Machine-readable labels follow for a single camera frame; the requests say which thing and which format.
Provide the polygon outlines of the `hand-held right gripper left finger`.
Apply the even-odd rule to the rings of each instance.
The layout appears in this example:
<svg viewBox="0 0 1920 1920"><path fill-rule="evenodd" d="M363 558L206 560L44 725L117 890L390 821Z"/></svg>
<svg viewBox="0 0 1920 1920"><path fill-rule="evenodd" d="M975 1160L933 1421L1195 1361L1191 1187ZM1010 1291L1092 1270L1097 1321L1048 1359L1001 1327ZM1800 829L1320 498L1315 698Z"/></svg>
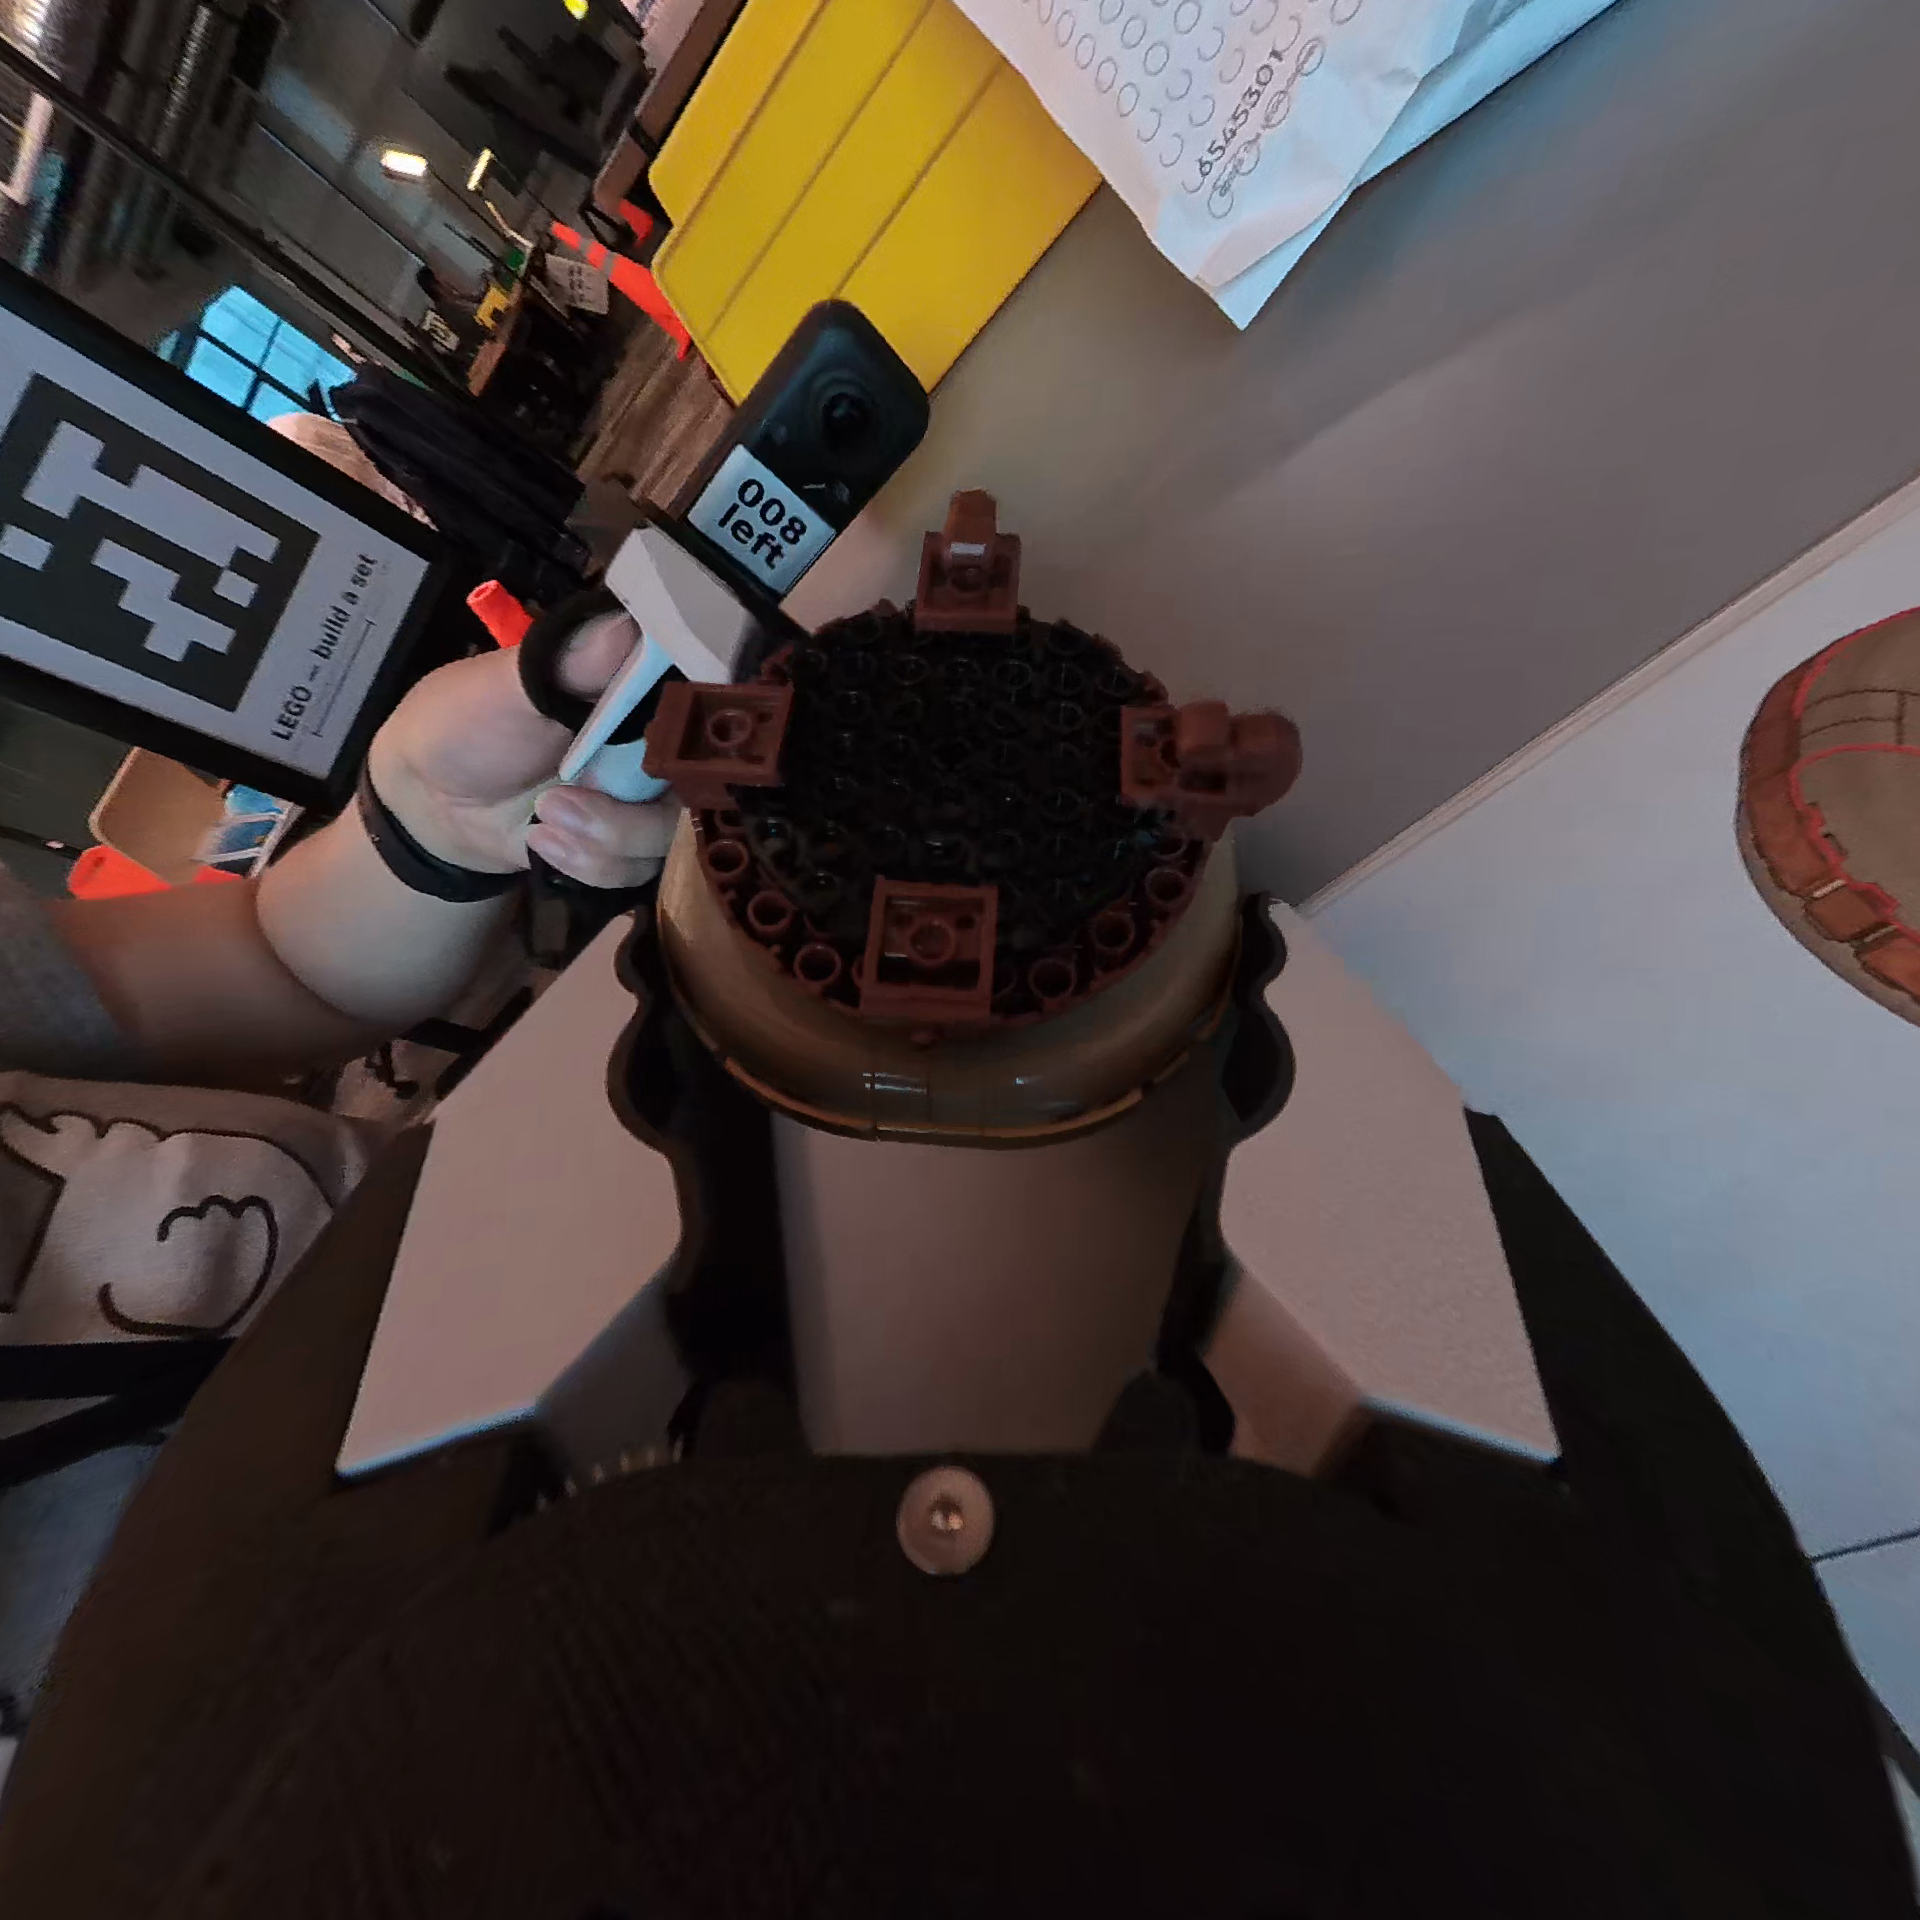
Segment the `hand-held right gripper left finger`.
<svg viewBox="0 0 1920 1920"><path fill-rule="evenodd" d="M487 1433L562 1477L657 1450L721 1381L795 1391L770 1121L603 931L438 1106L337 1452Z"/></svg>

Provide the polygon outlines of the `person's left hand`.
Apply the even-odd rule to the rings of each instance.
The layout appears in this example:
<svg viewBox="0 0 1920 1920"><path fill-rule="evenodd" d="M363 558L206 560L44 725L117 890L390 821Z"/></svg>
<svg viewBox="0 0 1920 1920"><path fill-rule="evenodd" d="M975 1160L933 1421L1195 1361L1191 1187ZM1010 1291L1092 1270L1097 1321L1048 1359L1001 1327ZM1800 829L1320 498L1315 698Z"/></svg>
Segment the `person's left hand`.
<svg viewBox="0 0 1920 1920"><path fill-rule="evenodd" d="M622 800L562 779L574 739L637 646L631 616L598 612L436 670L375 734L374 793L451 866L538 862L593 890L642 887L675 838L678 800Z"/></svg>

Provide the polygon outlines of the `black wristband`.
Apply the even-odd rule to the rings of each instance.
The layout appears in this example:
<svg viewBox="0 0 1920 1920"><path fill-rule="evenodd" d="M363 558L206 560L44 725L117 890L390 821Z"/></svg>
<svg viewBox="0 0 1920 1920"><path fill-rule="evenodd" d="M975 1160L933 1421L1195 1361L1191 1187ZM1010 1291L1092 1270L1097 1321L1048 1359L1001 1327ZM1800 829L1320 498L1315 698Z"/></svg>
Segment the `black wristband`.
<svg viewBox="0 0 1920 1920"><path fill-rule="evenodd" d="M522 890L513 868L473 866L429 846L380 793L372 762L362 762L351 811L386 874L408 895L445 907L479 907Z"/></svg>

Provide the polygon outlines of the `white printed paper bag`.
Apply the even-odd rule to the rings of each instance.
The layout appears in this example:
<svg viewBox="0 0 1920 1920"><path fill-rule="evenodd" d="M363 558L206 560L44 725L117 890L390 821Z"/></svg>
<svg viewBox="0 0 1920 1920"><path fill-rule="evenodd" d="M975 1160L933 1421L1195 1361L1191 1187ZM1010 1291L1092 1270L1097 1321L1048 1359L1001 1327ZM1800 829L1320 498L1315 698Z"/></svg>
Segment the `white printed paper bag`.
<svg viewBox="0 0 1920 1920"><path fill-rule="evenodd" d="M1356 191L1604 2L964 2L1153 248L1247 328Z"/></svg>

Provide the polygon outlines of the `round tan brown brick model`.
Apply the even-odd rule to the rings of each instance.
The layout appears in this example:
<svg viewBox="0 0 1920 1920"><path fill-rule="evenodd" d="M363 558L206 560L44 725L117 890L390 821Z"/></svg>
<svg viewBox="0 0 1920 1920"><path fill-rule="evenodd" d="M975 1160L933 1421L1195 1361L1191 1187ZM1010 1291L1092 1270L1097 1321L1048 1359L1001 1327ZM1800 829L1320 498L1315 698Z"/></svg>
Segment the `round tan brown brick model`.
<svg viewBox="0 0 1920 1920"><path fill-rule="evenodd" d="M954 493L910 603L672 688L687 802L654 931L692 1038L749 1097L864 1141L1088 1135L1211 1038L1240 887L1220 844L1304 769L1273 709L1174 702L1021 603L989 493Z"/></svg>

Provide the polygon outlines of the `building instruction booklet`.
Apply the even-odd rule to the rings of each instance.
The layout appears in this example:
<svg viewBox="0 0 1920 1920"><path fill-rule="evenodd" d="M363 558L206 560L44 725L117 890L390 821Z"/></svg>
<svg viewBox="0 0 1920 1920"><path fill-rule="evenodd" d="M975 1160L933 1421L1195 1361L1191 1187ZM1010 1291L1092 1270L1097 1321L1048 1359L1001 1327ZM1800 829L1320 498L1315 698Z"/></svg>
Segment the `building instruction booklet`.
<svg viewBox="0 0 1920 1920"><path fill-rule="evenodd" d="M1763 909L1736 756L1916 606L1906 484L1308 901L1685 1351L1807 1551L1916 1838L1916 1029Z"/></svg>

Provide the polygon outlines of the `black white marker sign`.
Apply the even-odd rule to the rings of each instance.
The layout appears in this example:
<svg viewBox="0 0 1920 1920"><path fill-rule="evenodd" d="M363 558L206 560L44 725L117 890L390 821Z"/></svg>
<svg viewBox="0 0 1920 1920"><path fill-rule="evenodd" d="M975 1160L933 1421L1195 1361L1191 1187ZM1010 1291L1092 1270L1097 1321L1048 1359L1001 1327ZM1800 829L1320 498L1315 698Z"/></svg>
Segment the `black white marker sign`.
<svg viewBox="0 0 1920 1920"><path fill-rule="evenodd" d="M1 268L3 696L299 805L484 646L472 579L380 493Z"/></svg>

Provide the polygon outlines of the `grey printed t-shirt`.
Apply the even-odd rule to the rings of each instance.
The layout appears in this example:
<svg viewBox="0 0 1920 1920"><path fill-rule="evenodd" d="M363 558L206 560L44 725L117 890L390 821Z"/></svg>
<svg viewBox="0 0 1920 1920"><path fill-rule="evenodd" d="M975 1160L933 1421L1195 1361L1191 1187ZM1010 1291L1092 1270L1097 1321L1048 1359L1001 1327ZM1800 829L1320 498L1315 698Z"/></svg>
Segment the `grey printed t-shirt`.
<svg viewBox="0 0 1920 1920"><path fill-rule="evenodd" d="M289 1097L128 1078L45 902L3 876L3 1743L105 1546L234 1340L425 1106L382 1047Z"/></svg>

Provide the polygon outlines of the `yellow plastic bin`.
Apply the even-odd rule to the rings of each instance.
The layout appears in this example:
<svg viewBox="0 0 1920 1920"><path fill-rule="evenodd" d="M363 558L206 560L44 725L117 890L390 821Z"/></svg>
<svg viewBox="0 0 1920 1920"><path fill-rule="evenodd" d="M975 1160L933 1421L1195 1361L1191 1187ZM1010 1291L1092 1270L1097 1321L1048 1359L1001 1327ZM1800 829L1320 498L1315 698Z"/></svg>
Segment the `yellow plastic bin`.
<svg viewBox="0 0 1920 1920"><path fill-rule="evenodd" d="M740 405L850 303L933 392L1097 187L948 2L752 2L648 170L652 274Z"/></svg>

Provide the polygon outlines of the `person's left forearm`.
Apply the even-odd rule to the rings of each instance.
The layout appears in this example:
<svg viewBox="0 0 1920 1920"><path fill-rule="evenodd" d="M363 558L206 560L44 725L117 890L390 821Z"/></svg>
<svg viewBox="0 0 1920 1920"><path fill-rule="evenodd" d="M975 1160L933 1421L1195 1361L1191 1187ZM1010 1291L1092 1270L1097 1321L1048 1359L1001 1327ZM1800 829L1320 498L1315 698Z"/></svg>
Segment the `person's left forearm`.
<svg viewBox="0 0 1920 1920"><path fill-rule="evenodd" d="M255 880L68 898L47 918L133 1078L263 1089L443 1017L509 913L505 895L447 902L403 887L344 817Z"/></svg>

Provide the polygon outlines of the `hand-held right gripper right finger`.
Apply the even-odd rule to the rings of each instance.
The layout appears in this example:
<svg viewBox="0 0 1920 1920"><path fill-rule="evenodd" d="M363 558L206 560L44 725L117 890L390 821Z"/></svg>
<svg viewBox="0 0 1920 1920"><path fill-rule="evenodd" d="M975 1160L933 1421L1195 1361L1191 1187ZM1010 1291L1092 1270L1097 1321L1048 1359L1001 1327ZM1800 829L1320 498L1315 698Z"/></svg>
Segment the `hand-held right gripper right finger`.
<svg viewBox="0 0 1920 1920"><path fill-rule="evenodd" d="M1118 1379L1329 1470L1407 1428L1544 1470L1556 1425L1465 1102L1304 920L1240 898L1211 1032L1115 1124Z"/></svg>

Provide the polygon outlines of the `grey desk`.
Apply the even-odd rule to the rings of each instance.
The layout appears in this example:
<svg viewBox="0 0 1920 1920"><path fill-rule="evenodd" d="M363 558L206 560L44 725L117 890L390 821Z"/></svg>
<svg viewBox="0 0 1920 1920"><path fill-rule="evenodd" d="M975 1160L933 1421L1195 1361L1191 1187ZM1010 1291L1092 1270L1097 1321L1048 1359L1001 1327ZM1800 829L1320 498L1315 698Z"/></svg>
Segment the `grey desk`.
<svg viewBox="0 0 1920 1920"><path fill-rule="evenodd" d="M1364 189L1235 333L1088 205L804 620L954 488L1179 698L1289 712L1309 902L1916 481L1916 4L1614 4Z"/></svg>

